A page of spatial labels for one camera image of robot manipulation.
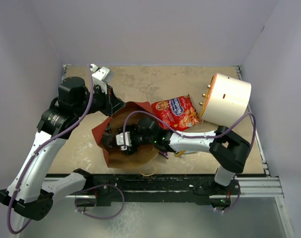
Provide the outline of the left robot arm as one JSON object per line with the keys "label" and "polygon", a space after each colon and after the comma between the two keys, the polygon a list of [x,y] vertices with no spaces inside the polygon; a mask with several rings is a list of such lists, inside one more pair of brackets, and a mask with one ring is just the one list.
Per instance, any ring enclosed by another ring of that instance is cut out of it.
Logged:
{"label": "left robot arm", "polygon": [[73,193],[89,194],[94,187],[93,176],[83,169],[53,183],[43,184],[59,150],[87,114],[101,112],[111,117],[126,106],[116,97],[110,85],[103,90],[96,80],[91,90],[84,79],[68,77],[58,87],[49,108],[37,125],[33,146],[12,184],[0,190],[0,203],[34,221],[43,219],[53,204]]}

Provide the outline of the red cookie snack bag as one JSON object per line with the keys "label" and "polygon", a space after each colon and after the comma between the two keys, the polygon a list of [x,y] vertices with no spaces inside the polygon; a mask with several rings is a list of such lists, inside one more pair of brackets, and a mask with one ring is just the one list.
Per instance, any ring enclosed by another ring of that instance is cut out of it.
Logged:
{"label": "red cookie snack bag", "polygon": [[189,94],[154,102],[151,107],[153,114],[174,130],[184,131],[201,123]]}

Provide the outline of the yellow candy packet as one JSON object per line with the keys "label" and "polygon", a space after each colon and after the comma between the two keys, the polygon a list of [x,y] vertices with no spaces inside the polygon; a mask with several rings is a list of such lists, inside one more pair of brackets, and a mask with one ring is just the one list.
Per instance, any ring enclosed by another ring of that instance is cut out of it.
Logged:
{"label": "yellow candy packet", "polygon": [[176,153],[175,153],[175,156],[176,156],[176,157],[179,157],[179,156],[181,156],[181,155],[184,154],[184,153],[185,153],[185,151],[182,150],[182,151],[176,152]]}

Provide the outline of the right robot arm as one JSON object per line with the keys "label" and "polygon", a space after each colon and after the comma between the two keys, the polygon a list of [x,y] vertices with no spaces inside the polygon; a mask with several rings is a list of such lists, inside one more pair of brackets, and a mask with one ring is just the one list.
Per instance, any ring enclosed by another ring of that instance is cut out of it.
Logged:
{"label": "right robot arm", "polygon": [[151,117],[119,127],[116,134],[112,134],[108,127],[101,142],[108,149],[120,149],[126,156],[137,153],[144,145],[153,145],[163,153],[210,153],[220,164],[212,181],[217,194],[225,193],[232,178],[243,172],[251,149],[247,140],[226,126],[200,133],[173,131],[163,129]]}

